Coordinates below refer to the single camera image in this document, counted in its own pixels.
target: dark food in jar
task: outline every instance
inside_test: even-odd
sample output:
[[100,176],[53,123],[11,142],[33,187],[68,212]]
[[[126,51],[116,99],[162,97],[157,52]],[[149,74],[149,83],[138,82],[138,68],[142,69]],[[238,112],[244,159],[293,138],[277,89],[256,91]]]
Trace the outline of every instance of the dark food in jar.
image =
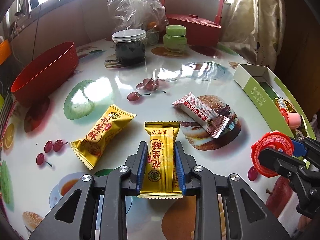
[[146,47],[143,41],[115,43],[116,57],[119,63],[133,65],[145,60]]

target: lemon print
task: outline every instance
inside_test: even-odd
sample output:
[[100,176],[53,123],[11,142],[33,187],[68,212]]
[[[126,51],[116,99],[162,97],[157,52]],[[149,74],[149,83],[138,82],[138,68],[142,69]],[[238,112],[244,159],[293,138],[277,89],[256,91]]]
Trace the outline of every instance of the lemon print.
[[6,128],[3,136],[3,147],[8,150],[13,142],[14,137],[14,125],[13,123],[9,124],[9,126]]

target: green lid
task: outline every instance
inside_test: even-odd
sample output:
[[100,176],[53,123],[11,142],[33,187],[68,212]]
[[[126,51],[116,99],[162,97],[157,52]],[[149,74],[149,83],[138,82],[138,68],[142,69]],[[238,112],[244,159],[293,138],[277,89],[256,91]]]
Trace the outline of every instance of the green lid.
[[186,28],[182,25],[168,25],[167,35],[169,36],[186,36]]

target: jar lid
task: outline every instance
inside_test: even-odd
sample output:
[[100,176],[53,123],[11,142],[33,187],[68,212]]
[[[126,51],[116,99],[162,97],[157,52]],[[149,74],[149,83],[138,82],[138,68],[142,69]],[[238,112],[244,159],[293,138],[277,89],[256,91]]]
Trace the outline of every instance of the jar lid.
[[141,41],[146,37],[145,30],[131,29],[114,33],[112,35],[112,41],[116,43]]
[[186,36],[186,28],[182,25],[168,25],[166,27],[169,36]]

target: plastic bag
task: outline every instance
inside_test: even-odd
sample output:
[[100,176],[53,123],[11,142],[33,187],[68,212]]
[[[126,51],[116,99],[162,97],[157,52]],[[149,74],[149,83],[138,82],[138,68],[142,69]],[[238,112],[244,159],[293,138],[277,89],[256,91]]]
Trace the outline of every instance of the plastic bag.
[[169,24],[159,0],[108,0],[108,9],[116,24],[114,32],[126,29],[160,32]]

